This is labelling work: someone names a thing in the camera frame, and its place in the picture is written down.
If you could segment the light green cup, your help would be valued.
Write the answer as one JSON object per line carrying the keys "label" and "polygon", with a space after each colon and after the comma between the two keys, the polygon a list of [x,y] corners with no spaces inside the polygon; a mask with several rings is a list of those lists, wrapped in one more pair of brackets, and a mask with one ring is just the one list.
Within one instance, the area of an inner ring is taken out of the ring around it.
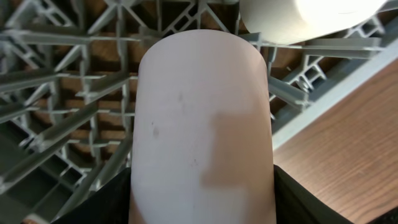
{"label": "light green cup", "polygon": [[290,45],[348,29],[374,15],[386,0],[240,0],[241,19],[262,40]]}

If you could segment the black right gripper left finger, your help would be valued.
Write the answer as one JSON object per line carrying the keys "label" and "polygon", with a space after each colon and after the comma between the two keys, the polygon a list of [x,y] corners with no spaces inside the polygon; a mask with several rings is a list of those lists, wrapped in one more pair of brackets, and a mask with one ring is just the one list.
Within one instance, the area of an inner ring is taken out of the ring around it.
{"label": "black right gripper left finger", "polygon": [[127,224],[131,194],[131,169],[125,168],[82,204],[54,224]]}

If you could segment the pink cup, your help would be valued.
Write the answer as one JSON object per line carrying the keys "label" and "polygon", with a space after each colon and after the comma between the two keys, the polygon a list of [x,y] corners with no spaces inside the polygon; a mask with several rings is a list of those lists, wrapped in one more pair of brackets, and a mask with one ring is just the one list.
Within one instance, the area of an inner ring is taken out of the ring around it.
{"label": "pink cup", "polygon": [[190,30],[139,65],[131,187],[145,223],[275,223],[266,65],[247,41]]}

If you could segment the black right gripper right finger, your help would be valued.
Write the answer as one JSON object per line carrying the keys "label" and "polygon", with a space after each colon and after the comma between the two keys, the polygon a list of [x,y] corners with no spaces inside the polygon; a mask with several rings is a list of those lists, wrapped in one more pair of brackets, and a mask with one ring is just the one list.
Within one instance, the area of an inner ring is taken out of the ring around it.
{"label": "black right gripper right finger", "polygon": [[277,224],[350,224],[279,166],[274,166]]}

